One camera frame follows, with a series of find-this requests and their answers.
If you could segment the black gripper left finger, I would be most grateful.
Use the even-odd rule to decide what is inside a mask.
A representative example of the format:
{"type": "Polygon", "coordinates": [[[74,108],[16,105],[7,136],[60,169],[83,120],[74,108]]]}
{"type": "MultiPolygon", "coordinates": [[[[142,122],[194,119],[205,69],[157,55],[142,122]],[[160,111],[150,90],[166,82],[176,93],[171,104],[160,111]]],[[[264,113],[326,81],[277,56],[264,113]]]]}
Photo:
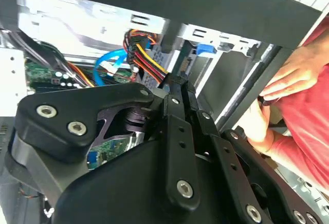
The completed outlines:
{"type": "Polygon", "coordinates": [[[200,202],[188,81],[167,76],[149,90],[125,83],[23,98],[9,147],[56,212],[193,212],[200,202]],[[90,170],[90,149],[132,132],[139,144],[90,170]]]}

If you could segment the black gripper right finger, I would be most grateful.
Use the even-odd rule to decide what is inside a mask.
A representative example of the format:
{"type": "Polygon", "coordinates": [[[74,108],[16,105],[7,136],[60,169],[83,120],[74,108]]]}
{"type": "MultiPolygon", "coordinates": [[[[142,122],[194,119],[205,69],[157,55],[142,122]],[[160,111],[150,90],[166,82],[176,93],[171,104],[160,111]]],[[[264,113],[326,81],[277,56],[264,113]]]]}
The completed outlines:
{"type": "Polygon", "coordinates": [[[182,85],[182,100],[198,153],[208,152],[223,187],[221,202],[230,223],[321,223],[320,217],[232,130],[219,134],[213,119],[199,109],[195,88],[182,85]]]}

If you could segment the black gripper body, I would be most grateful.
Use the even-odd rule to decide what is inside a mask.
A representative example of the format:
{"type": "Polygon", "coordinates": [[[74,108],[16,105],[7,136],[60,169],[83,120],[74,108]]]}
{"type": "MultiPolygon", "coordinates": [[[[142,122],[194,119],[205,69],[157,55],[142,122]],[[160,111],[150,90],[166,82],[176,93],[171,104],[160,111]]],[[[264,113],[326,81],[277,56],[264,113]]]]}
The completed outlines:
{"type": "Polygon", "coordinates": [[[137,146],[73,182],[53,223],[230,223],[210,157],[190,137],[137,146]]]}

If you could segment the person right hand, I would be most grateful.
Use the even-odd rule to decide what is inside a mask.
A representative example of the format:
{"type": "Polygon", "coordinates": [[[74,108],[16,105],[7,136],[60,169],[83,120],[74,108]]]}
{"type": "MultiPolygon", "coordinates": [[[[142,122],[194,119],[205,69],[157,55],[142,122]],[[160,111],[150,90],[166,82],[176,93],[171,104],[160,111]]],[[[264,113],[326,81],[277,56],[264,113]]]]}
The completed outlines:
{"type": "Polygon", "coordinates": [[[271,156],[273,146],[286,136],[269,129],[270,107],[255,99],[241,117],[248,142],[261,154],[271,156]]]}

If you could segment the person left hand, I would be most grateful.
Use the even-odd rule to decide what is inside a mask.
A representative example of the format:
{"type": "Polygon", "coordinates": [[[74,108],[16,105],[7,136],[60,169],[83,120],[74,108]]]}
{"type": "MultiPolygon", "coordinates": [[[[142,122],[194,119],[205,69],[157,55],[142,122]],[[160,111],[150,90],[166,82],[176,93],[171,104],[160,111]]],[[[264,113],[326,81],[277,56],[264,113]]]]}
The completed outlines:
{"type": "Polygon", "coordinates": [[[260,93],[266,101],[295,94],[314,86],[328,64],[328,47],[308,45],[296,49],[260,93]]]}

